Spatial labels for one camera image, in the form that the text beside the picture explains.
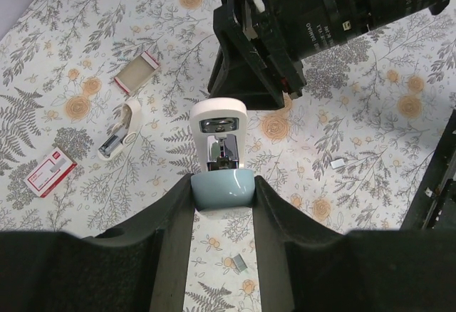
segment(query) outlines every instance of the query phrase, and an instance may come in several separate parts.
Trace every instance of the tablecloth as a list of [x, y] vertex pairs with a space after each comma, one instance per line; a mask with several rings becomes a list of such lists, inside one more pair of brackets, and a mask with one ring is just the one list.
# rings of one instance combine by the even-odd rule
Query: tablecloth
[[[207, 98], [219, 0], [34, 0], [0, 41], [0, 230], [99, 234], [198, 172], [190, 108]], [[249, 112], [246, 166], [338, 232], [398, 228], [456, 105], [456, 5], [420, 12], [304, 61], [309, 85]], [[111, 162], [96, 149], [127, 98], [112, 77], [149, 51], [144, 123]], [[50, 196], [23, 178], [53, 145], [78, 162]], [[346, 166], [332, 170], [334, 159]], [[239, 273], [233, 257], [248, 269]], [[185, 311], [260, 311], [248, 209], [195, 215]]]

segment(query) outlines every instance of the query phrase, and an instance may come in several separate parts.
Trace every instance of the table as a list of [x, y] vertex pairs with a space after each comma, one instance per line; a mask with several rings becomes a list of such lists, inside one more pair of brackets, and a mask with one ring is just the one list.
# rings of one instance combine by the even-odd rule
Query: table
[[[0, 229], [102, 230], [198, 171], [188, 124], [207, 97], [219, 0], [35, 0], [0, 41]], [[338, 232], [398, 228], [456, 105], [455, 9], [421, 12], [304, 62], [309, 86], [249, 112], [247, 167]], [[149, 51], [144, 124], [112, 162], [96, 149], [125, 99], [112, 77]], [[60, 145], [77, 168], [39, 199], [22, 179]], [[346, 166], [332, 170], [331, 160]], [[239, 273], [232, 258], [247, 266]], [[185, 311], [260, 311], [252, 213], [196, 214]]]

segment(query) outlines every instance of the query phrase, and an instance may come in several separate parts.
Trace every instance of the floral tablecloth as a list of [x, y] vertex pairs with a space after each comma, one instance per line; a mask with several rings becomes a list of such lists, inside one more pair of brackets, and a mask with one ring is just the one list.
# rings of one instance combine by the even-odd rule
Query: floral tablecloth
[[[207, 97], [218, 5], [33, 1], [0, 41], [1, 230], [98, 234], [198, 171], [188, 118]], [[250, 112], [247, 167], [338, 232], [399, 227], [456, 104], [455, 8], [305, 60], [302, 98]], [[135, 95], [145, 122], [131, 148], [101, 162], [95, 151], [126, 99], [112, 77], [145, 50], [161, 63]], [[22, 179], [53, 145], [78, 166], [50, 196], [35, 198]], [[332, 170], [341, 157], [346, 166]], [[260, 311], [251, 211], [196, 214], [193, 238], [185, 310]], [[241, 273], [237, 254], [248, 266]]]

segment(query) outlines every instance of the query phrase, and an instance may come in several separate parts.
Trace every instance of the light blue plastic part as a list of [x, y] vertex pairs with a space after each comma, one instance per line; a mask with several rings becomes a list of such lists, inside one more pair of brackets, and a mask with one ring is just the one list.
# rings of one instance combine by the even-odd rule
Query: light blue plastic part
[[255, 192], [254, 172], [217, 170], [198, 173], [191, 178], [197, 210], [248, 207]]

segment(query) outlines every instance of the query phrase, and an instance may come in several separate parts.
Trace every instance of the floral pattern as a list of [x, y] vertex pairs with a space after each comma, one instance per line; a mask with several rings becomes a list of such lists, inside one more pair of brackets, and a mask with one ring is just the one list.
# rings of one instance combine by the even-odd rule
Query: floral pattern
[[[99, 234], [198, 172], [188, 120], [208, 97], [219, 0], [34, 0], [0, 41], [0, 230]], [[251, 111], [246, 167], [337, 232], [398, 228], [456, 106], [456, 5], [423, 11], [304, 60], [304, 96]], [[112, 77], [148, 51], [145, 122], [96, 157], [127, 98]], [[58, 145], [77, 168], [45, 199], [22, 179]], [[346, 166], [333, 170], [333, 160]], [[233, 260], [241, 255], [247, 269]], [[186, 312], [261, 310], [252, 211], [195, 215]]]

